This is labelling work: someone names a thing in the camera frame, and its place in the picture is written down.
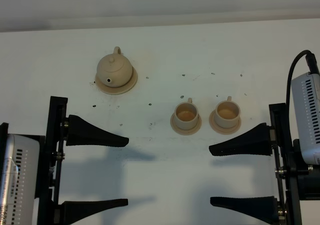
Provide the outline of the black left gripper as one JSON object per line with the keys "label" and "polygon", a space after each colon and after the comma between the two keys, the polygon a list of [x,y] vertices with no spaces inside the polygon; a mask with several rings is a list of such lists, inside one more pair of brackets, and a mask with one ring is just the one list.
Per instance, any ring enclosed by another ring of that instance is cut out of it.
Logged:
{"label": "black left gripper", "polygon": [[[38,225],[71,225],[105,210],[125,207],[128,199],[103,201],[65,201],[59,204],[62,161],[66,146],[97,145],[125,147],[129,138],[100,129],[79,116],[66,118],[67,98],[52,96],[49,103],[48,121],[44,144],[40,147],[36,179],[35,199],[38,199],[36,223]],[[0,126],[0,136],[11,134],[9,124]]]}

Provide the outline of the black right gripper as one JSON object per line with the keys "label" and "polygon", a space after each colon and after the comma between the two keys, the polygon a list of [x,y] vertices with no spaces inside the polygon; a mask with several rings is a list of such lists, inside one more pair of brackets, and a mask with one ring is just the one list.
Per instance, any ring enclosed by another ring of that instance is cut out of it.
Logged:
{"label": "black right gripper", "polygon": [[214,207],[233,210],[265,223],[301,225],[300,201],[320,199],[320,167],[303,160],[300,141],[292,140],[285,103],[269,105],[271,128],[275,133],[272,145],[270,127],[261,123],[246,133],[209,146],[213,156],[262,155],[275,158],[279,201],[274,196],[252,198],[211,197]]}

